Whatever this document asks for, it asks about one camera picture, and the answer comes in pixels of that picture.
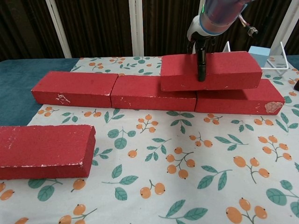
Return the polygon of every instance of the red brick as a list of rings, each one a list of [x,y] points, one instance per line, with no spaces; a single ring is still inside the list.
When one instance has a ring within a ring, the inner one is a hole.
[[[245,51],[206,55],[206,80],[198,81],[197,55],[162,57],[161,90],[241,90],[256,88],[262,70]]]
[[[197,91],[196,112],[276,115],[285,99],[268,79],[256,89]],[[274,106],[275,111],[266,108]]]
[[[160,76],[121,76],[111,93],[113,108],[194,111],[194,91],[163,92]]]
[[[0,126],[0,179],[88,177],[94,136],[89,125]]]
[[[111,108],[117,74],[50,71],[32,89],[40,104]]]

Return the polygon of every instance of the table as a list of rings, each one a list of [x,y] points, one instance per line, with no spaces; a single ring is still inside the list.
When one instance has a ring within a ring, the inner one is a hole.
[[[81,58],[72,71],[160,67],[160,57]],[[286,99],[277,116],[43,105],[29,125],[95,126],[90,176],[4,181],[0,223],[298,223],[299,72],[263,78]]]

